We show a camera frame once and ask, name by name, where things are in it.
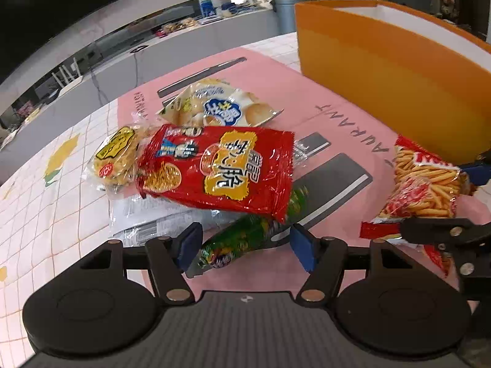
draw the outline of green snack package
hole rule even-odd
[[[256,215],[247,215],[216,233],[201,246],[199,265],[221,268],[244,253],[259,249],[265,240],[284,231],[305,206],[306,188],[292,191],[287,209],[287,225]]]

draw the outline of yellow label with chinese characters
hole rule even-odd
[[[134,130],[132,128],[126,126],[120,128],[117,133],[112,136],[111,140],[95,154],[95,157],[100,160],[108,157],[117,157],[118,153],[128,146],[133,137]]]
[[[241,201],[249,194],[246,165],[256,140],[257,135],[252,131],[234,130],[222,135],[212,163],[212,174],[205,177],[207,194],[228,196],[235,201]]]

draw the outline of snack package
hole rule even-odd
[[[136,174],[138,146],[155,130],[141,124],[119,128],[97,148],[85,167],[83,179],[90,180],[96,185],[101,184],[106,190],[113,191],[131,183]]]
[[[142,196],[284,222],[293,142],[293,133],[268,128],[163,125],[138,161],[136,185]]]
[[[396,187],[379,214],[382,222],[410,216],[454,217],[460,169],[402,136],[396,148]]]
[[[216,79],[186,87],[158,114],[179,126],[259,126],[275,115],[272,107],[252,93]]]
[[[305,207],[308,192],[305,188],[292,191],[287,209],[287,222]],[[249,214],[212,236],[203,243],[199,254],[199,265],[221,268],[243,254],[259,249],[272,236],[284,231],[287,226],[277,221]]]

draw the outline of orange box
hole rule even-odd
[[[302,73],[455,164],[490,147],[491,45],[379,0],[296,5]]]

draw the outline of black screen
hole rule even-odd
[[[0,83],[64,29],[115,0],[0,0]]]

